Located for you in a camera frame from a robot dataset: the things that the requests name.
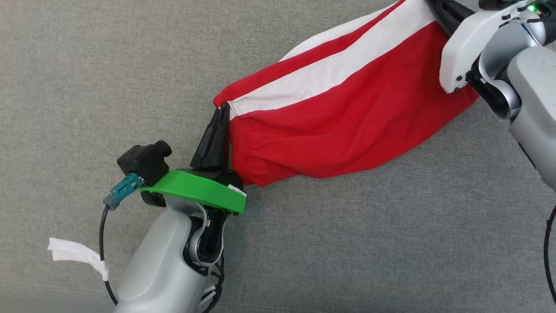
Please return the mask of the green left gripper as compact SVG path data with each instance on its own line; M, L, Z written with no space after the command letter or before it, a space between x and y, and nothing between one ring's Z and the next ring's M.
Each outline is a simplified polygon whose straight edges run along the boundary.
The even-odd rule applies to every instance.
M228 170L230 162L230 105L223 103L211 118L189 166L202 170ZM231 173L215 179L184 170L171 170L153 186L142 186L141 192L188 200L233 214L244 214L247 195L242 183Z

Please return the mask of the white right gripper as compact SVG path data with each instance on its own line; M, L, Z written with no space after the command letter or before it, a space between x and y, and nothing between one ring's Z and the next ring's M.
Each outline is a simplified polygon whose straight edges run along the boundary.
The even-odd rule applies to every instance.
M481 0L477 11L456 0L428 0L427 6L449 38L439 72L447 93L465 87L473 70L481 83L492 83L520 52L546 44L544 0Z

